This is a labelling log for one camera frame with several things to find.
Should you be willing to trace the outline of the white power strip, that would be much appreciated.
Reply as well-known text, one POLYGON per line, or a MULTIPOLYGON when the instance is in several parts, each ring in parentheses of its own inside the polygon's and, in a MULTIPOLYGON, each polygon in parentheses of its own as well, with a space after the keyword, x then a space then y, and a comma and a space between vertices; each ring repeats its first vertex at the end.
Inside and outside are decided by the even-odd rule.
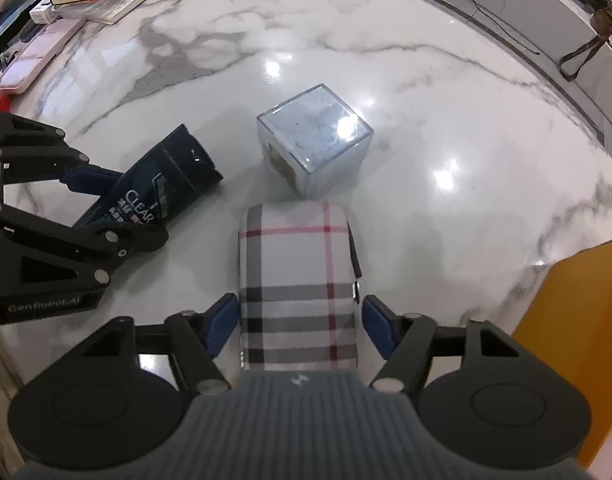
POLYGON ((51 0, 41 0, 30 10, 30 18, 34 24, 50 25, 58 16, 51 0))

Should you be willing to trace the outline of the pink flat case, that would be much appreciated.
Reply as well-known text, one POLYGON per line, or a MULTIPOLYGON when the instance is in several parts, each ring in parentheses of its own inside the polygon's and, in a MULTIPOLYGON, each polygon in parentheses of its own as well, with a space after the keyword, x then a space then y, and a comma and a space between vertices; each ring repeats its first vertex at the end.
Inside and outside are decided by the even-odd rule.
POLYGON ((44 27, 2 70, 0 92, 7 96, 24 93, 84 23, 85 20, 60 18, 44 27))

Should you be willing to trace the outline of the orange rimmed storage box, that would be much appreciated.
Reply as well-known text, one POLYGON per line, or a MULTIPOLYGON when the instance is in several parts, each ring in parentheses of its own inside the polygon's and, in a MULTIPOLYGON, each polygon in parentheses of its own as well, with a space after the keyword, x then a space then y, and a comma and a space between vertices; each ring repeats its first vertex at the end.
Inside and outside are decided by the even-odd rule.
POLYGON ((612 240, 556 263, 513 338, 589 402, 578 460, 590 466, 612 431, 612 240))

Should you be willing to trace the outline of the plaid fabric pouch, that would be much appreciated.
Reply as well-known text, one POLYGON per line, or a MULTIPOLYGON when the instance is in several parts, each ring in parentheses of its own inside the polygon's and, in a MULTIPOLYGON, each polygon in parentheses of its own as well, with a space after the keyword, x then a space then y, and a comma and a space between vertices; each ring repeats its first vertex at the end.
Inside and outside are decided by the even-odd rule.
POLYGON ((361 267, 346 211, 258 204, 239 232, 245 370, 353 370, 361 267))

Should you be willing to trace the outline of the clear acrylic cube box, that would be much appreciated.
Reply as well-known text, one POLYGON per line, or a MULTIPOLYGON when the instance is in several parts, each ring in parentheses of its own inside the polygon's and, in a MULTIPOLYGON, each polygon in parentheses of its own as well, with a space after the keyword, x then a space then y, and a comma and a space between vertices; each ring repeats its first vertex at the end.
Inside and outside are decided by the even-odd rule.
POLYGON ((325 84, 257 116, 263 158, 300 197, 321 197, 359 170, 374 130, 325 84))

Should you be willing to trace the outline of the dark Clear shampoo bottle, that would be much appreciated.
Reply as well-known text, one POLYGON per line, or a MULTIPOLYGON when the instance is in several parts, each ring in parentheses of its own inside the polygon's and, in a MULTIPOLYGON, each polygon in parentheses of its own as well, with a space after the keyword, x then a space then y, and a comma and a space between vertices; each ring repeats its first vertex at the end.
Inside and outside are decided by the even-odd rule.
POLYGON ((109 193, 93 195, 94 204, 107 209, 109 222, 165 226, 221 180, 199 140, 179 125, 122 172, 109 193))

